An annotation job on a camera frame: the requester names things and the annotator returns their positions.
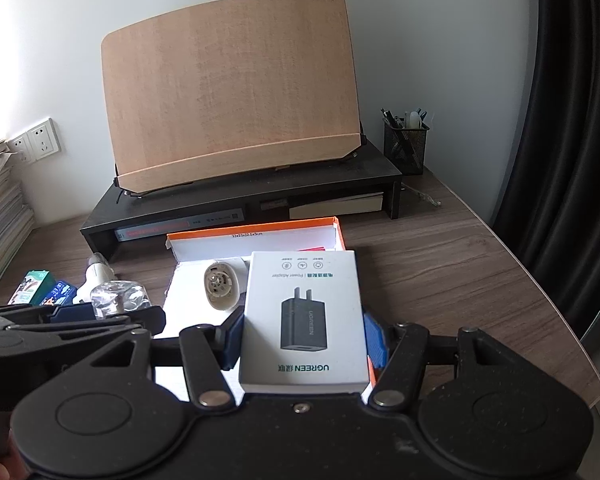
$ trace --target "metal screw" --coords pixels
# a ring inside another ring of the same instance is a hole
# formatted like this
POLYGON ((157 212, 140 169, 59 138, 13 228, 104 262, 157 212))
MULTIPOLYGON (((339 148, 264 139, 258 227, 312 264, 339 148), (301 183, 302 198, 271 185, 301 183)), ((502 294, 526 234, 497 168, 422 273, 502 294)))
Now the metal screw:
POLYGON ((404 402, 404 395, 398 390, 383 390, 374 395, 374 402, 378 406, 392 408, 404 402))
POLYGON ((231 401, 231 395, 224 390, 209 390, 198 397, 200 404, 209 408, 224 406, 231 401))
POLYGON ((308 402, 298 402, 294 404, 294 411, 296 413, 306 413, 311 409, 311 405, 308 402))

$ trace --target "blue box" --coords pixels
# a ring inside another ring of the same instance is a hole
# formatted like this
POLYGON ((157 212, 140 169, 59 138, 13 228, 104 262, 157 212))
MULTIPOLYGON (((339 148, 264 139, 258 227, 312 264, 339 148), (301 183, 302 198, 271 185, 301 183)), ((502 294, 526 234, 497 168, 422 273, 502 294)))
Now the blue box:
POLYGON ((77 293, 77 288, 60 280, 40 302, 40 305, 71 305, 77 293))

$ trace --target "small box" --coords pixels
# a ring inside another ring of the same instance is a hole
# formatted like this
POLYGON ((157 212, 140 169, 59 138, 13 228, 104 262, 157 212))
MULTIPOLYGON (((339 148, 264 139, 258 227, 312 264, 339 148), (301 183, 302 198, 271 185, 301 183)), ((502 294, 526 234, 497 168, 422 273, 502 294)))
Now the small box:
POLYGON ((254 252, 244 311, 245 392, 334 394, 369 384, 353 251, 254 252))
POLYGON ((69 305, 74 303, 78 290, 67 282, 60 280, 45 296, 40 305, 69 305))
POLYGON ((30 270, 18 285, 8 304, 40 304, 55 284, 56 280, 48 270, 30 270))

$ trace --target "ugreen logo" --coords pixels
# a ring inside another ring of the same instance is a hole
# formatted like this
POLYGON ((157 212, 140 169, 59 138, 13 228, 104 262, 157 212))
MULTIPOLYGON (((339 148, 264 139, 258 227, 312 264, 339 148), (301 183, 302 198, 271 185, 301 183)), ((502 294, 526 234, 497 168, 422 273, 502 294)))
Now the ugreen logo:
POLYGON ((278 365, 279 372, 328 372, 329 365, 278 365))

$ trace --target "open cardboard box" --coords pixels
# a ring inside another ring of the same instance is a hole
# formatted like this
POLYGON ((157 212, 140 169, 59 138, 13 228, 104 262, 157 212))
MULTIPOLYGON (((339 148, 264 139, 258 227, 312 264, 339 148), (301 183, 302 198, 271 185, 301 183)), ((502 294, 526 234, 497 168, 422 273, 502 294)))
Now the open cardboard box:
MULTIPOLYGON (((167 323, 157 337, 177 337, 187 326, 199 323, 221 324, 229 311, 216 310, 208 304, 202 276, 214 260, 241 257, 249 260, 253 251, 304 251, 345 249, 336 217, 223 227, 167 235, 167 247, 173 250, 177 265, 164 301, 167 323)), ((224 378, 240 403, 244 391, 238 382, 238 368, 223 371, 224 378)), ((158 384, 171 390, 179 399, 189 400, 181 368, 159 367, 158 384)))

